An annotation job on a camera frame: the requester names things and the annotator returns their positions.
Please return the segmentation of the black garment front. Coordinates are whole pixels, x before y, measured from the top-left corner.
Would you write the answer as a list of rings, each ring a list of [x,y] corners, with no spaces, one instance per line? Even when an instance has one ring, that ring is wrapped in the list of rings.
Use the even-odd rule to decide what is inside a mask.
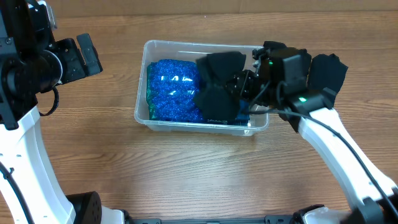
[[[199,92],[194,97],[203,118],[214,121],[232,121],[238,116],[239,100],[227,90],[227,82],[242,72],[246,55],[241,52],[219,52],[196,59],[200,75]]]

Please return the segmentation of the blue sequin fabric bundle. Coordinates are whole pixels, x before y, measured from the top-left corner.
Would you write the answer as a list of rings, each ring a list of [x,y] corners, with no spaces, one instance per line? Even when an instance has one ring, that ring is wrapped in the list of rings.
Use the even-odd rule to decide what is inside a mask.
[[[147,66],[146,102],[149,119],[184,123],[204,122],[194,103],[200,75],[194,62],[162,59]]]

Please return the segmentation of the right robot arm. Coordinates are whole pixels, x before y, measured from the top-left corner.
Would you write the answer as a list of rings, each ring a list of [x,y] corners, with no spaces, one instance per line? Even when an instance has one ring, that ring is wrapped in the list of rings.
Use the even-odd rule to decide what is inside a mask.
[[[349,203],[348,212],[312,205],[295,212],[294,223],[396,223],[396,183],[368,159],[334,107],[347,66],[336,55],[312,57],[290,47],[263,47],[252,56],[254,70],[236,72],[227,90],[289,122],[318,152]]]

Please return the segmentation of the blue denim jeans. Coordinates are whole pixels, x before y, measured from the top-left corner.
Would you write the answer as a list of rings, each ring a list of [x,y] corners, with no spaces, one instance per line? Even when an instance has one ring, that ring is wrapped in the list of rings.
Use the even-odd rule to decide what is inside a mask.
[[[239,107],[239,113],[235,120],[231,120],[227,122],[227,125],[234,126],[247,126],[250,120],[250,116],[248,114],[242,114],[243,109],[247,107],[247,103],[241,101]]]

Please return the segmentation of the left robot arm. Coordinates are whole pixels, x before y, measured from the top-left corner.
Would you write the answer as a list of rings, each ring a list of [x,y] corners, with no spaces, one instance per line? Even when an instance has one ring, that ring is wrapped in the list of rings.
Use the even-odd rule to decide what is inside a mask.
[[[45,1],[1,0],[1,193],[15,223],[127,223],[97,192],[63,193],[42,138],[37,95],[101,73],[89,34],[55,40]]]

